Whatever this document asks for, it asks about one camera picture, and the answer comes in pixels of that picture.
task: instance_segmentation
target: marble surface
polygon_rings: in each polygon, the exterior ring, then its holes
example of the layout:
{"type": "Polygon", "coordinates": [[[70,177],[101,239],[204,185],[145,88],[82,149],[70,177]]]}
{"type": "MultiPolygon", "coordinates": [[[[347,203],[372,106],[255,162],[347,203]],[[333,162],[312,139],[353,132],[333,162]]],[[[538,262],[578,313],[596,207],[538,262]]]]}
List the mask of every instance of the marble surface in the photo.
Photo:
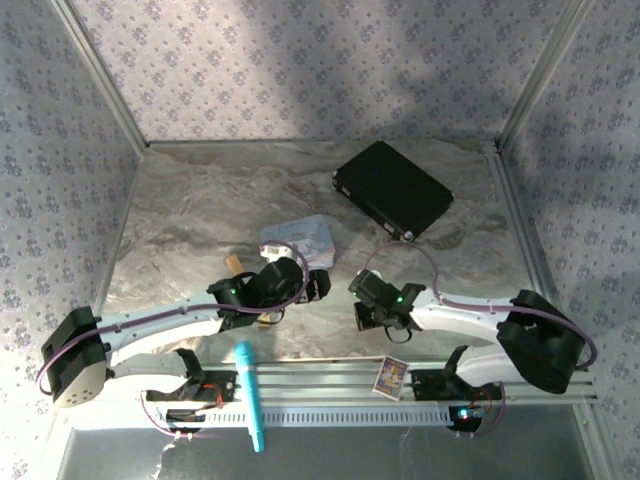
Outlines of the marble surface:
{"type": "MultiPolygon", "coordinates": [[[[291,307],[277,326],[252,326],[182,340],[201,362],[230,360],[236,341],[253,342],[260,360],[442,354],[469,339],[418,333],[395,345],[382,329],[360,333],[347,286],[367,254],[389,240],[375,222],[338,194],[331,172],[371,142],[222,143],[149,149],[139,167],[131,211],[105,312],[133,311],[178,300],[229,277],[223,259],[237,254],[254,271],[262,227],[315,213],[329,221],[336,246],[332,290],[321,302],[291,307]]],[[[436,140],[389,142],[450,188],[449,211],[416,243],[433,253],[441,290],[509,296],[529,287],[480,144],[436,140]]],[[[428,284],[418,252],[388,250],[372,263],[396,286],[428,284]]],[[[404,332],[394,332],[400,336],[404,332]]]]}

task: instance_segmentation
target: floral wallpaper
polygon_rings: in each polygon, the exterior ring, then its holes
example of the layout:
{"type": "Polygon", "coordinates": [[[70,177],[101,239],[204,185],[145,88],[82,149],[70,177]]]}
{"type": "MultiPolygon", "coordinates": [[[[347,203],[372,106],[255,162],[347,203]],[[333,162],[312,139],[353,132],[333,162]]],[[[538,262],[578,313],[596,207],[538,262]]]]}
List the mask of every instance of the floral wallpaper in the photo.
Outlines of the floral wallpaper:
{"type": "Polygon", "coordinates": [[[75,0],[157,140],[493,137],[564,2],[75,0]]]}
{"type": "Polygon", "coordinates": [[[640,6],[598,0],[506,160],[593,370],[629,478],[640,478],[640,6]]]}
{"type": "Polygon", "coordinates": [[[0,2],[0,478],[44,446],[40,345],[96,299],[137,156],[47,0],[0,2]]]}

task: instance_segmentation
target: gray bottom panel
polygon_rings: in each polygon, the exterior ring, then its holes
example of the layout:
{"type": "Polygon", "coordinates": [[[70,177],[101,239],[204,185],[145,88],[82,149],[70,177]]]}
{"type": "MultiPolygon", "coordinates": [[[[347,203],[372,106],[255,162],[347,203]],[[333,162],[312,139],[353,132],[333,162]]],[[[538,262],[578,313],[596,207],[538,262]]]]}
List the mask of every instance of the gray bottom panel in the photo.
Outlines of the gray bottom panel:
{"type": "Polygon", "coordinates": [[[246,429],[192,442],[152,429],[75,431],[65,480],[589,479],[571,407],[512,407],[499,429],[473,440],[440,427],[271,428],[253,452],[246,429]]]}

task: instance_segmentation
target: black electronic device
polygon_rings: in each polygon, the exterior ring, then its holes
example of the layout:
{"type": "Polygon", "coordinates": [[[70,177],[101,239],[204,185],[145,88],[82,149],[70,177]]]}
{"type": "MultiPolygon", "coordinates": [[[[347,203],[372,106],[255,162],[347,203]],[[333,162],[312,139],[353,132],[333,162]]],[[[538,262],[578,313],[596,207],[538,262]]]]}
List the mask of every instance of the black electronic device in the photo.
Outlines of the black electronic device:
{"type": "Polygon", "coordinates": [[[333,185],[396,240],[413,241],[453,202],[447,187],[382,141],[338,168],[333,185]]]}

